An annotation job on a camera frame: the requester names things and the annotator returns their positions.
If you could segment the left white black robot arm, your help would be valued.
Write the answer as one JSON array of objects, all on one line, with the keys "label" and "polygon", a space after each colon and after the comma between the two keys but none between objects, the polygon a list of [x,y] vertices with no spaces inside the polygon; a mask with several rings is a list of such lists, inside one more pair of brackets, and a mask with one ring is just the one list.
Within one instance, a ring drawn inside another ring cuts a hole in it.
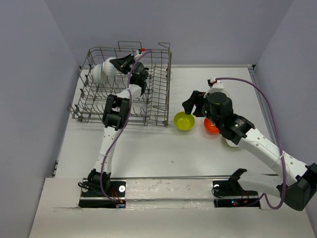
[{"label": "left white black robot arm", "polygon": [[105,83],[106,77],[113,78],[117,72],[128,76],[127,88],[120,93],[107,96],[102,123],[104,135],[100,152],[94,168],[88,175],[88,186],[104,196],[109,192],[112,158],[116,142],[127,126],[132,109],[132,102],[140,98],[146,90],[149,77],[148,68],[140,62],[145,54],[129,54],[123,58],[108,58],[104,63],[92,69],[93,81]]}]

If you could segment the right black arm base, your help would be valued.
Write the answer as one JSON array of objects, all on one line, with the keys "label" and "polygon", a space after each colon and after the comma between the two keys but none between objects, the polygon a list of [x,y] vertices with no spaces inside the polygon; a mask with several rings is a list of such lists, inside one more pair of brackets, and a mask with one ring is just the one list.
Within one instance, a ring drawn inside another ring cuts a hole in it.
[{"label": "right black arm base", "polygon": [[238,169],[227,180],[212,182],[211,192],[215,208],[257,207],[260,208],[259,194],[256,191],[244,190],[238,183],[246,169]]}]

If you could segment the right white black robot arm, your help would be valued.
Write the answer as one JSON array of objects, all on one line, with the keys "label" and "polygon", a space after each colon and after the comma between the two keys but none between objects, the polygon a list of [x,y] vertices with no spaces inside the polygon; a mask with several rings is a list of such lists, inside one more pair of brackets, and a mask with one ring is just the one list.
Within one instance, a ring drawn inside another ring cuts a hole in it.
[{"label": "right white black robot arm", "polygon": [[276,173],[275,176],[257,175],[238,169],[227,182],[231,193],[270,194],[282,198],[296,211],[302,211],[316,194],[317,165],[307,165],[280,150],[253,123],[234,113],[232,101],[225,93],[193,91],[182,107],[188,115],[209,119],[225,139],[247,150]]}]

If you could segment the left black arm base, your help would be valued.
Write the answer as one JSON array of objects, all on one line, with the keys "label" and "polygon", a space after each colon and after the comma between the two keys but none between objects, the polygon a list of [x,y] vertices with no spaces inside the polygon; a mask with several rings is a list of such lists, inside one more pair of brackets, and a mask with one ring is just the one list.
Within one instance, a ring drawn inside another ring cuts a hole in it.
[{"label": "left black arm base", "polygon": [[78,182],[81,188],[80,208],[124,209],[126,181],[111,179],[110,174],[91,170],[87,178]]}]

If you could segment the white round bowl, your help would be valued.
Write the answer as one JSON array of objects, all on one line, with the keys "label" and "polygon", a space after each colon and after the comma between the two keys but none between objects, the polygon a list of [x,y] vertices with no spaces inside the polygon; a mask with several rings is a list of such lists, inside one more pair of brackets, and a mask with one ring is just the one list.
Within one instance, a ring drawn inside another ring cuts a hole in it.
[{"label": "white round bowl", "polygon": [[117,74],[117,69],[110,62],[110,60],[115,60],[115,59],[116,57],[109,57],[103,62],[102,70],[108,78],[114,78]]},{"label": "white round bowl", "polygon": [[97,64],[91,70],[91,77],[96,84],[105,84],[107,81],[107,75],[103,70],[103,64]]}]

